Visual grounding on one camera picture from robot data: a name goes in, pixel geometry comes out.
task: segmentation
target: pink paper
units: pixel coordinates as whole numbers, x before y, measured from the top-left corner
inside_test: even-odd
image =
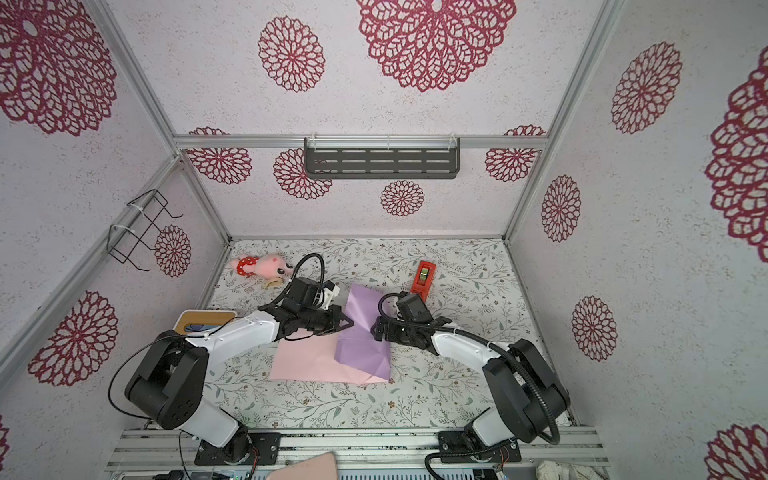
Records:
[[[291,337],[307,336],[299,329]],[[364,385],[388,382],[369,373],[338,363],[336,342],[339,334],[313,336],[298,342],[280,340],[272,362],[270,380],[302,380],[305,382],[342,382]]]

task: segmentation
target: plush toy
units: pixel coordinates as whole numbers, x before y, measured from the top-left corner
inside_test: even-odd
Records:
[[[263,257],[249,257],[241,255],[230,262],[238,275],[260,276],[266,280],[266,286],[280,286],[283,277],[293,272],[293,267],[286,263],[280,255],[270,253]]]

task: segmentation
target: red mandala pattern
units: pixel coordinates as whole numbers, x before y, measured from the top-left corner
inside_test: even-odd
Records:
[[[99,292],[85,292],[27,370],[40,383],[73,386],[107,361],[117,336],[118,318],[109,300]]]
[[[360,33],[382,73],[402,87],[445,90],[466,81],[504,41],[514,0],[357,0]]]
[[[413,182],[398,180],[384,187],[382,207],[396,217],[407,217],[424,204],[424,190]]]
[[[542,136],[547,132],[541,127],[520,125],[504,135]],[[485,154],[485,169],[496,180],[504,182],[526,178],[538,151],[533,148],[492,148]]]
[[[111,115],[117,72],[76,0],[3,0],[0,102],[8,118],[78,136]]]
[[[218,128],[202,127],[190,135],[228,135]],[[220,184],[238,184],[250,175],[250,156],[245,148],[190,148],[187,150],[197,171]]]
[[[760,425],[732,425],[708,442],[707,480],[768,478],[768,432]]]
[[[8,444],[8,429],[2,424],[2,415],[0,415],[0,472],[2,472],[2,462],[5,460],[5,454],[11,446]]]
[[[616,322],[608,305],[599,298],[586,296],[574,308],[571,329],[578,348],[589,358],[601,362],[616,348]]]
[[[710,139],[710,205],[728,219],[728,234],[757,247],[768,263],[768,47],[749,80],[731,92],[728,112]]]
[[[154,259],[166,275],[180,276],[190,266],[190,238],[176,225],[168,225],[160,231],[154,248]]]
[[[295,18],[275,18],[259,39],[259,58],[267,74],[288,91],[307,91],[326,70],[323,47],[310,27]]]
[[[652,125],[672,101],[682,68],[680,52],[665,41],[639,54],[616,85],[611,108],[616,128],[633,134]]]
[[[570,237],[581,215],[581,197],[576,182],[568,175],[555,178],[541,203],[541,224],[553,242]]]
[[[331,180],[314,180],[307,177],[304,166],[304,150],[292,148],[282,152],[275,159],[274,175],[280,188],[296,198],[309,200],[322,197],[328,193],[333,182]]]

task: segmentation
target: black bracket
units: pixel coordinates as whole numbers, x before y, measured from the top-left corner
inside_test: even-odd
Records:
[[[482,448],[480,445],[473,445],[473,442],[469,440],[468,436],[460,430],[438,432],[437,439],[441,453],[472,452]],[[486,453],[479,457],[472,457],[470,455],[461,457],[441,457],[440,461],[443,463],[501,463],[502,459],[505,463],[519,463],[522,460],[517,440],[514,440],[511,445],[502,447],[496,452]]]
[[[255,448],[259,452],[256,465],[275,465],[277,454],[280,452],[280,433],[249,432],[248,437],[250,438],[248,449]],[[201,442],[194,464],[199,466],[231,465],[231,462],[227,463],[229,457],[223,449],[218,449],[208,442]],[[253,453],[244,458],[241,464],[252,465]]]

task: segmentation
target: table surface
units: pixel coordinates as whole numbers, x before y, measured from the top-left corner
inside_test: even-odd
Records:
[[[437,265],[427,305],[489,340],[526,338],[544,352],[501,240],[241,240],[231,257],[279,253],[289,263],[318,252],[326,278],[341,286],[344,304],[353,283],[385,292],[410,290],[420,260]],[[315,260],[301,275],[319,273]],[[247,314],[280,288],[238,276],[224,266],[208,308]],[[422,350],[392,346],[387,383],[270,381],[276,343],[213,367],[204,395],[251,428],[461,427],[493,406],[482,375]],[[558,423],[570,425],[563,415]]]

